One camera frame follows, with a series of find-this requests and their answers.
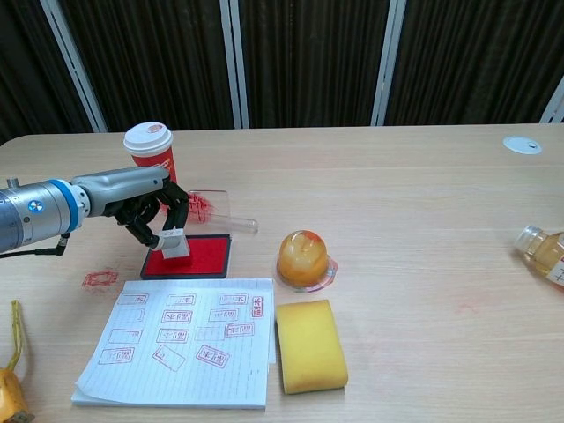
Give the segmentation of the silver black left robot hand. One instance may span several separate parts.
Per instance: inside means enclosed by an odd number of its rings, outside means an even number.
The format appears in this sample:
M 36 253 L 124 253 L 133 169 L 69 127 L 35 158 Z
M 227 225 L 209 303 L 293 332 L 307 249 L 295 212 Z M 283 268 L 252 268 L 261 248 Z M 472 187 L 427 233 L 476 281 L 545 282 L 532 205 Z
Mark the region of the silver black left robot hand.
M 163 167 L 131 167 L 71 180 L 88 195 L 89 217 L 113 217 L 141 244 L 157 251 L 161 230 L 183 228 L 189 196 Z

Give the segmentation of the white red rubber stamp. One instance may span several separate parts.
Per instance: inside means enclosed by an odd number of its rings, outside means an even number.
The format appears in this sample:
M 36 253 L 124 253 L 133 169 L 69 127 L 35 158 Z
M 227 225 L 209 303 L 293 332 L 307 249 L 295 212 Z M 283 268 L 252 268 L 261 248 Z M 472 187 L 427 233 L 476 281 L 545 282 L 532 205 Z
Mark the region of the white red rubber stamp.
M 155 248 L 162 254 L 165 263 L 176 263 L 186 260 L 190 255 L 190 246 L 183 228 L 161 230 Z

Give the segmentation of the red paper cup white lid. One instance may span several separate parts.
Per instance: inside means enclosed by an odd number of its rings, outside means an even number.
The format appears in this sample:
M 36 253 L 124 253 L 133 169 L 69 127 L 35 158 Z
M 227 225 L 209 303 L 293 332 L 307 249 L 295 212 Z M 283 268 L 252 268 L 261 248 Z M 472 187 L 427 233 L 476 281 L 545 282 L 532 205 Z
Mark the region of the red paper cup white lid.
M 142 122 L 129 129 L 123 139 L 125 150 L 139 167 L 163 167 L 177 182 L 173 133 L 161 122 Z

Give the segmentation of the clear plastic ink pad lid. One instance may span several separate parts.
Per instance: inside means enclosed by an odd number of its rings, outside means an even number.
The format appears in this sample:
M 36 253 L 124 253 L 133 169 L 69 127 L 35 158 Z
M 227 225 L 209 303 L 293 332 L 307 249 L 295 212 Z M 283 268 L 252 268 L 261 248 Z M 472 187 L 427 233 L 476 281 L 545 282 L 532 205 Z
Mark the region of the clear plastic ink pad lid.
M 185 233 L 193 235 L 256 234 L 254 219 L 231 215 L 229 195 L 224 190 L 191 190 Z

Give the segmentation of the red ink pad black case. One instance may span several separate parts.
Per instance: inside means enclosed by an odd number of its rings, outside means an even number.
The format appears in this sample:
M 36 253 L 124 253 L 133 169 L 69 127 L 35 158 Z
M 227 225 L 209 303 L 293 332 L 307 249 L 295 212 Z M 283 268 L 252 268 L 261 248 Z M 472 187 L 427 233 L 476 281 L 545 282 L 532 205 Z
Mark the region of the red ink pad black case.
M 162 251 L 147 253 L 141 279 L 225 278 L 228 269 L 231 236 L 199 234 L 186 236 L 188 256 L 165 259 Z

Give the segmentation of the dark fabric partition panel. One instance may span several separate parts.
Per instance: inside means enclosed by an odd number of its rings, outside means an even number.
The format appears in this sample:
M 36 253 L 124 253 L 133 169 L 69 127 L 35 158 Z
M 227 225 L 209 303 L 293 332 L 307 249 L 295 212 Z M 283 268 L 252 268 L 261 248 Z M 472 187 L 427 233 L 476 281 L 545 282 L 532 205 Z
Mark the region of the dark fabric partition panel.
M 252 128 L 368 126 L 390 0 L 239 0 Z
M 407 0 L 385 122 L 539 122 L 564 77 L 564 0 Z
M 0 145 L 92 130 L 40 0 L 0 0 Z
M 108 130 L 234 127 L 219 0 L 58 0 Z

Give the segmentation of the lined paper notepad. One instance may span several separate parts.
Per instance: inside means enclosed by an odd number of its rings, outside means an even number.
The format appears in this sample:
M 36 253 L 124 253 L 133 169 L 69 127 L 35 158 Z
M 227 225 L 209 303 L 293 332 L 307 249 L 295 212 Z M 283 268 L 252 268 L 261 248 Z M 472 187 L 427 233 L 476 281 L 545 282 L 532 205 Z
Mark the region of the lined paper notepad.
M 263 409 L 274 341 L 269 278 L 128 281 L 71 401 Z

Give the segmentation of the orange fruit jelly cup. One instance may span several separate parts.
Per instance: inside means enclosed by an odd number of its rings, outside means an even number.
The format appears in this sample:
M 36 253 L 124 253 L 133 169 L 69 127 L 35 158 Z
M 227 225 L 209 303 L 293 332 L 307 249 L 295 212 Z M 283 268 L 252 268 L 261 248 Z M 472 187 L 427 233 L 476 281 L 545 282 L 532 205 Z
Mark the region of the orange fruit jelly cup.
M 338 263 L 323 238 L 310 230 L 290 233 L 281 242 L 274 265 L 274 279 L 299 293 L 320 291 L 331 285 Z

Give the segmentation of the yellow banana with stem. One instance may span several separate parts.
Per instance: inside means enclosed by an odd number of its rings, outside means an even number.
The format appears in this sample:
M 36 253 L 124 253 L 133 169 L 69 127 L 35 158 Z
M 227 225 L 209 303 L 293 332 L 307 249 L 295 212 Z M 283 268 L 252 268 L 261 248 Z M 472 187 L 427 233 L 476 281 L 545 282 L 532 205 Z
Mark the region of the yellow banana with stem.
M 23 351 L 23 329 L 20 317 L 21 306 L 11 301 L 11 327 L 14 352 L 5 367 L 0 367 L 0 423 L 33 423 L 34 415 L 29 411 L 15 368 Z

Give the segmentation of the yellow sponge block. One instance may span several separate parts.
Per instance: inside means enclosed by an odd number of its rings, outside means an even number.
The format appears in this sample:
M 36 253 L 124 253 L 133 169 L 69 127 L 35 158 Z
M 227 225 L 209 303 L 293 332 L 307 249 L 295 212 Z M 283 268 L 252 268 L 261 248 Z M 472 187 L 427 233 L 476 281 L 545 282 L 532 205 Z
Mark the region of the yellow sponge block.
M 278 305 L 276 323 L 286 394 L 346 386 L 348 370 L 329 301 Z

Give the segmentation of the plastic bottle with yellow liquid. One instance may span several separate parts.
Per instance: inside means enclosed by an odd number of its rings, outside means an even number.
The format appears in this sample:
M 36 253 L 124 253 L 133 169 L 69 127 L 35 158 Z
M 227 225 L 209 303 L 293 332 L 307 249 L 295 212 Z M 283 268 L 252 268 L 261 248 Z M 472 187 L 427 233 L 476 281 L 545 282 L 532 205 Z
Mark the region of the plastic bottle with yellow liquid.
M 533 270 L 564 288 L 564 231 L 548 234 L 539 227 L 527 226 L 515 247 Z

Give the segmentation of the grey partition frame post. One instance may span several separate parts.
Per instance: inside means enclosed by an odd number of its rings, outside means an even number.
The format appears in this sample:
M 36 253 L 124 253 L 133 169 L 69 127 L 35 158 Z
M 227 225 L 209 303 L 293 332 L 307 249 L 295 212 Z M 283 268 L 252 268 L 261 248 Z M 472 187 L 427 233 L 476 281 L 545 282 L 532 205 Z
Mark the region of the grey partition frame post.
M 555 88 L 551 99 L 548 101 L 540 123 L 561 123 L 564 122 L 564 75 Z
M 232 39 L 234 46 L 234 60 L 235 60 L 236 76 L 237 76 L 241 126 L 243 129 L 248 129 L 249 107 L 248 107 L 245 63 L 244 63 L 244 55 L 243 55 L 243 44 L 242 44 L 242 36 L 241 36 L 240 0 L 228 0 L 228 1 L 229 1 L 231 27 L 232 27 Z
M 106 120 L 59 1 L 40 0 L 40 3 L 93 131 L 107 132 Z
M 390 0 L 376 80 L 372 126 L 385 123 L 407 3 L 407 0 Z

